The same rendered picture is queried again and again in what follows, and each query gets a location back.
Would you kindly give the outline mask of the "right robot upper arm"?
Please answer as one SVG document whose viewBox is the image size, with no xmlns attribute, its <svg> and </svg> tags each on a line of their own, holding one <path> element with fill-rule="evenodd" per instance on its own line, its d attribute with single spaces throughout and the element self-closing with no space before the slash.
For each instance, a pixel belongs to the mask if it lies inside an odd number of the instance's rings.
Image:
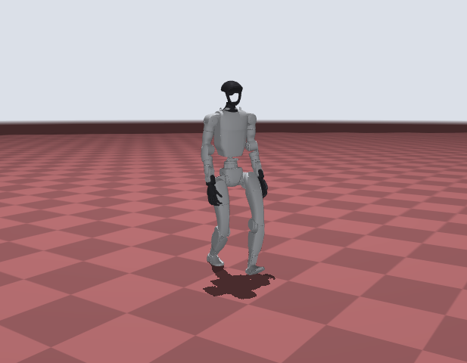
<svg viewBox="0 0 467 363">
<path fill-rule="evenodd" d="M 212 155 L 215 151 L 214 146 L 211 144 L 214 127 L 219 122 L 219 113 L 207 114 L 204 117 L 204 131 L 202 136 L 202 146 L 206 144 L 208 146 L 208 155 Z M 202 147 L 201 146 L 201 147 Z"/>
</svg>

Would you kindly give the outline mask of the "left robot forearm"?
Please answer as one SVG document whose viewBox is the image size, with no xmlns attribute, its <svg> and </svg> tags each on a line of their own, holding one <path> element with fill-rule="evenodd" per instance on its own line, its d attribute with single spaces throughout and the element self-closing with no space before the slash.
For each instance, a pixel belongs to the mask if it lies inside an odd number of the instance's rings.
<svg viewBox="0 0 467 363">
<path fill-rule="evenodd" d="M 257 177 L 259 177 L 258 170 L 262 168 L 261 168 L 261 163 L 260 163 L 260 158 L 259 158 L 258 145 L 257 145 L 257 150 L 252 151 L 249 154 L 249 157 L 251 158 L 252 169 L 254 173 L 256 173 Z"/>
</svg>

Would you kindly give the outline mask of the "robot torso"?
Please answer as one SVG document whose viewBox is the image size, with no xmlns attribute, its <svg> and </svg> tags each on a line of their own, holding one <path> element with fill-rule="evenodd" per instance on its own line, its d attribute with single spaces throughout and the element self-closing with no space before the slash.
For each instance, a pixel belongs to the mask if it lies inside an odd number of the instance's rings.
<svg viewBox="0 0 467 363">
<path fill-rule="evenodd" d="M 227 187 L 235 187 L 243 182 L 243 170 L 238 167 L 236 160 L 243 154 L 246 145 L 248 115 L 240 109 L 238 112 L 229 112 L 230 108 L 219 109 L 219 122 L 214 127 L 214 145 L 220 156 L 227 157 L 224 168 L 219 169 L 219 174 L 225 176 Z"/>
</svg>

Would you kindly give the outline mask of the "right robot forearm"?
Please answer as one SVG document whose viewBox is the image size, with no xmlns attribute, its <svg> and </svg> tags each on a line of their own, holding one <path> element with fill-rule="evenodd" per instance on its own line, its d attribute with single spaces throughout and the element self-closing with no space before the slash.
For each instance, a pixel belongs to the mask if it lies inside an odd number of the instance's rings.
<svg viewBox="0 0 467 363">
<path fill-rule="evenodd" d="M 214 168 L 213 168 L 213 157 L 211 155 L 208 155 L 208 146 L 206 144 L 204 144 L 201 148 L 201 159 L 202 159 L 202 162 L 204 163 L 205 181 L 206 183 L 208 183 L 210 182 L 210 176 L 214 175 Z"/>
</svg>

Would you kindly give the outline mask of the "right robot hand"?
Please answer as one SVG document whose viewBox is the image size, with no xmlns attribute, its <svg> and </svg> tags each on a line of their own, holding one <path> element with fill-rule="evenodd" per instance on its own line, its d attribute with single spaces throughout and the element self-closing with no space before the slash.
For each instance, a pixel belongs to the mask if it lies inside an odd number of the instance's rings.
<svg viewBox="0 0 467 363">
<path fill-rule="evenodd" d="M 223 197 L 223 196 L 216 190 L 216 187 L 214 186 L 215 184 L 216 184 L 215 176 L 211 175 L 210 182 L 206 183 L 206 185 L 208 186 L 207 187 L 208 202 L 211 205 L 220 206 L 220 204 L 222 203 L 218 201 L 216 194 L 218 194 L 220 197 Z"/>
</svg>

